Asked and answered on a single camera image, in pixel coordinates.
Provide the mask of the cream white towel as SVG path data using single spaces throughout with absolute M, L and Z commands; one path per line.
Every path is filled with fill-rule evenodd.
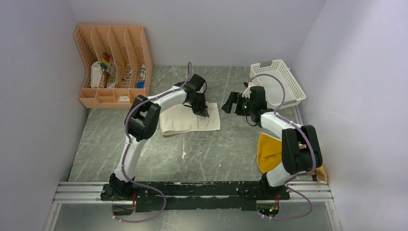
M 164 136 L 192 131 L 220 130 L 220 115 L 217 103 L 206 103 L 209 117 L 195 115 L 192 109 L 177 104 L 160 114 L 160 129 Z

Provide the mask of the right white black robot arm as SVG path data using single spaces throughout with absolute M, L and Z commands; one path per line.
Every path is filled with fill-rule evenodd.
M 311 174 L 323 164 L 316 129 L 312 125 L 301 126 L 268 108 L 264 87 L 249 88 L 249 96 L 231 92 L 221 109 L 230 114 L 236 104 L 235 114 L 249 117 L 254 126 L 269 130 L 278 136 L 281 149 L 280 163 L 263 174 L 265 183 L 260 185 L 260 194 L 272 199 L 278 193 L 278 186 L 299 175 Z

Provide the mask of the yellow brown towel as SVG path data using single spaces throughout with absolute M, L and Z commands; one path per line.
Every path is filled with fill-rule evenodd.
M 260 182 L 266 186 L 282 186 L 294 177 L 286 172 L 282 163 L 282 140 L 266 133 L 259 135 L 256 161 L 262 172 Z

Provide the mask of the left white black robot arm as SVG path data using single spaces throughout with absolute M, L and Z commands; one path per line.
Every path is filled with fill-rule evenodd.
M 206 81 L 194 74 L 184 82 L 179 82 L 154 96 L 137 96 L 125 119 L 126 142 L 121 161 L 109 178 L 109 185 L 121 200 L 133 194 L 132 180 L 142 148 L 155 133 L 160 113 L 177 104 L 187 103 L 196 116 L 209 117 L 205 102 Z

